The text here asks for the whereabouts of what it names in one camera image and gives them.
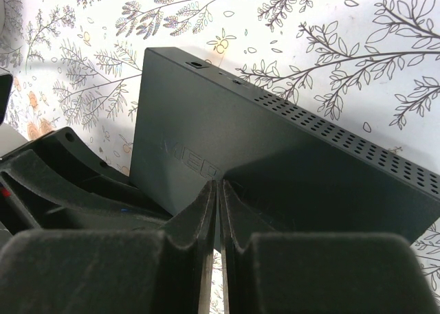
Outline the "black network switch box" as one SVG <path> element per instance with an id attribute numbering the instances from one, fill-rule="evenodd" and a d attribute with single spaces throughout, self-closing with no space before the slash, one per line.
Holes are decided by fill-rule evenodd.
<path id="1" fill-rule="evenodd" d="M 227 180 L 272 227 L 439 225 L 439 176 L 176 47 L 144 52 L 130 182 L 171 214 Z"/>

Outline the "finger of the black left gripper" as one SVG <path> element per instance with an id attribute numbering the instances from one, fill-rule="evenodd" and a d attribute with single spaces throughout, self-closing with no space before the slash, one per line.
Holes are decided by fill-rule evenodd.
<path id="1" fill-rule="evenodd" d="M 99 158 L 68 126 L 34 140 L 34 151 L 70 184 L 96 195 L 104 212 L 139 218 L 171 218 L 164 208 L 137 189 L 129 178 Z"/>
<path id="2" fill-rule="evenodd" d="M 109 200 L 70 184 L 34 150 L 1 160 L 1 231 L 27 229 L 155 229 L 168 220 L 104 212 Z"/>

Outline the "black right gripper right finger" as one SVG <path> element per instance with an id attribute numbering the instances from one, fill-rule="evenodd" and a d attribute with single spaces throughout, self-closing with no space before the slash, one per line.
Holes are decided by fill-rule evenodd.
<path id="1" fill-rule="evenodd" d="M 387 233 L 277 232 L 219 184 L 226 313 L 438 313 L 408 242 Z"/>

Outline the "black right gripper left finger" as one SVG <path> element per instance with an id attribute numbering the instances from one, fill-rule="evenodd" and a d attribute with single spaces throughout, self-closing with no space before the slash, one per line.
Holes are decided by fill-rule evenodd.
<path id="1" fill-rule="evenodd" d="M 209 181 L 158 229 L 20 232 L 1 249 L 1 312 L 207 313 L 216 210 Z"/>

